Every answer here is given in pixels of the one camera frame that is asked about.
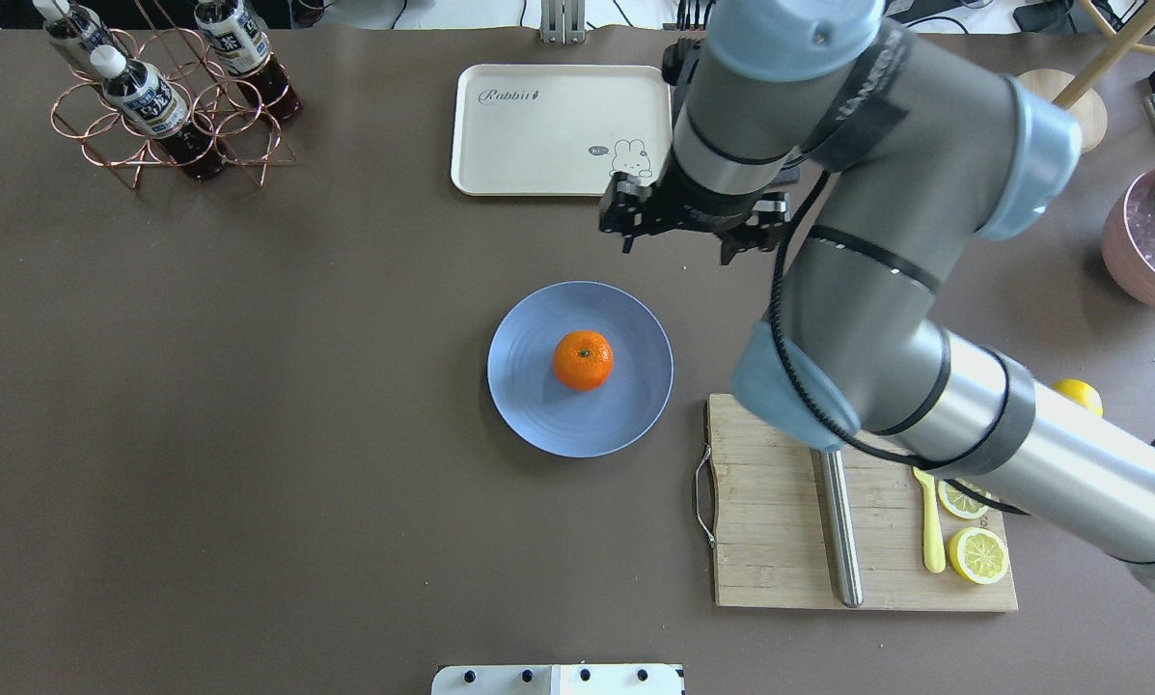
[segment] wooden cutting board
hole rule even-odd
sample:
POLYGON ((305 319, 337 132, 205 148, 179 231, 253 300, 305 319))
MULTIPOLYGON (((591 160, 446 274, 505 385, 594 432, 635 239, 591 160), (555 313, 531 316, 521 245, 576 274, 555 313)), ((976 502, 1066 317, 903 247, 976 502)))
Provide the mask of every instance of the wooden cutting board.
MULTIPOLYGON (((849 610, 834 595, 814 457, 731 395, 707 403, 714 474, 714 603, 718 606, 849 610)), ((843 449, 865 601, 892 611, 1018 611, 1013 569, 997 584, 925 570, 921 485, 908 466, 843 449)), ((967 521, 940 509, 945 541, 978 524, 1006 540, 1001 514, 967 521)))

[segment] bottle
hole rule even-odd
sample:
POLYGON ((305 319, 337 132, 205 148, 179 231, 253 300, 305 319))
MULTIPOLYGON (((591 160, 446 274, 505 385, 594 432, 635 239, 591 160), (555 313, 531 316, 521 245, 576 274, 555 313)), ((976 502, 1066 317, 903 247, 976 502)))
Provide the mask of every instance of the bottle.
POLYGON ((83 5, 69 3, 67 0, 32 0, 32 3, 44 17, 44 31, 50 36, 50 44, 67 61, 77 74, 88 80, 99 82, 99 76, 92 76, 92 66, 88 57, 99 45, 113 45, 122 53, 114 37, 110 35, 105 22, 97 13, 83 5))
POLYGON ((256 25, 244 0, 199 0, 195 25, 211 45, 221 66, 233 79, 251 83, 260 92, 256 98, 246 84, 238 83, 247 100, 254 104, 262 98, 268 113, 281 122, 303 111, 303 100, 290 87, 290 79, 273 55, 268 36, 256 25))
POLYGON ((179 88, 164 80, 157 67, 127 58, 113 45, 99 45, 91 62, 105 79, 105 100, 126 114, 136 130, 157 141, 185 174, 206 180, 221 173, 225 145, 195 127, 179 88))

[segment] robotic arm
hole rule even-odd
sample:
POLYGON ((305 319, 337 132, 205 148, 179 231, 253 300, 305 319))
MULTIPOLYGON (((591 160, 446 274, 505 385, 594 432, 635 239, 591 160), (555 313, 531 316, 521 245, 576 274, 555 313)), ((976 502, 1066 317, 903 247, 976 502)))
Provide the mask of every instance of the robotic arm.
POLYGON ((1127 563, 1155 592, 1155 448, 926 321, 973 237, 1043 215, 1079 158, 1064 111, 881 18, 882 0, 718 6, 661 177, 616 174, 601 229, 688 229, 772 251, 763 194, 789 152, 839 172, 732 378, 812 448, 866 429, 912 465, 1000 493, 1127 563))

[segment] orange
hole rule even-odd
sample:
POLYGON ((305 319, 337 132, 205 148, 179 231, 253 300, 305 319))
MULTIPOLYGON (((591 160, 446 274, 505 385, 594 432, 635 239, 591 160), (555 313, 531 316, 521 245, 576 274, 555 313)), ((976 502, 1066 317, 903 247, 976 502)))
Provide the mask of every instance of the orange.
POLYGON ((612 344, 594 330, 574 330, 560 338, 551 371, 574 391, 593 391, 612 373, 612 344))

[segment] bottle label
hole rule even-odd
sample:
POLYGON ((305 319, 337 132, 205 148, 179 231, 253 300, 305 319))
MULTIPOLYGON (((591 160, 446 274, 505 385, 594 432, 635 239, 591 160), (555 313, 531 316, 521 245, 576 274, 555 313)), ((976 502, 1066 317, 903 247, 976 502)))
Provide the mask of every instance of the bottle label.
POLYGON ((167 80, 162 80, 157 67, 146 62, 149 79, 143 87, 126 97, 105 98, 127 115, 136 130, 149 137, 164 137, 187 122, 191 110, 179 98, 179 91, 167 80))
POLYGON ((268 36, 241 1, 229 17, 211 23, 198 21, 196 24, 231 75, 249 74, 267 61, 268 36))
POLYGON ((109 29, 102 23, 102 18, 97 17, 97 13, 92 13, 90 9, 88 16, 84 16, 84 13, 72 13, 70 21, 75 23, 75 28, 79 28, 80 35, 68 38, 51 36, 50 43, 72 68, 75 68, 80 74, 92 75, 89 54, 96 51, 98 45, 109 44, 116 48, 118 45, 111 40, 109 29))

